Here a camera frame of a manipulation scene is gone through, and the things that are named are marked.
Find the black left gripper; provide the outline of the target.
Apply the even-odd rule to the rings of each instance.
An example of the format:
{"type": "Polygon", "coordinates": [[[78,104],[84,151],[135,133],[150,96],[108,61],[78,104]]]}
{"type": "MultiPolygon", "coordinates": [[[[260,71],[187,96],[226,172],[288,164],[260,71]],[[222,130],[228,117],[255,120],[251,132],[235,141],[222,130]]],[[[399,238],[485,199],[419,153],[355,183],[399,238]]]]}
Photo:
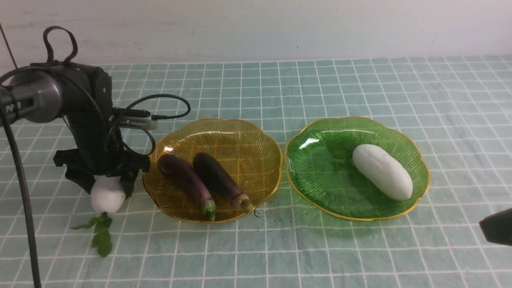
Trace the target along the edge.
{"type": "Polygon", "coordinates": [[[123,192],[131,197],[139,172],[149,170],[150,160],[123,144],[121,110],[113,105],[112,78],[92,66],[60,66],[53,71],[62,90],[62,115],[76,143],[75,149],[57,151],[54,163],[66,166],[66,179],[88,195],[96,176],[120,176],[123,192]]]}

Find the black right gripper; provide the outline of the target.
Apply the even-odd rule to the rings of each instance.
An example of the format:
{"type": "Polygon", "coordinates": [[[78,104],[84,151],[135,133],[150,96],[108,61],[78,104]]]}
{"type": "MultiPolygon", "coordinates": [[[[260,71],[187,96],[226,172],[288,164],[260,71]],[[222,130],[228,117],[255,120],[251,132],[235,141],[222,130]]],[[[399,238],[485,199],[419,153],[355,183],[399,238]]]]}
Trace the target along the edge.
{"type": "Polygon", "coordinates": [[[512,208],[485,217],[479,226],[486,241],[512,246],[512,208]]]}

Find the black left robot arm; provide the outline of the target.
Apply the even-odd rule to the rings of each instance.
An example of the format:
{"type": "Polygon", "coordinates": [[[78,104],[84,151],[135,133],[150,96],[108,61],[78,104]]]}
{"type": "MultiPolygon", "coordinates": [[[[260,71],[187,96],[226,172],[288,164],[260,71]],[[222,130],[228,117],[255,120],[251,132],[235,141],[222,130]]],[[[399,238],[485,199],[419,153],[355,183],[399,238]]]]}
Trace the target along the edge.
{"type": "Polygon", "coordinates": [[[1,111],[10,122],[41,124],[65,117],[76,148],[57,151],[55,166],[66,166],[66,179],[88,194],[96,177],[106,176],[117,178],[130,197],[139,172],[147,172],[150,161],[129,151],[120,129],[113,128],[122,110],[113,105],[112,87],[112,78],[100,67],[32,65],[1,89],[1,111]]]}

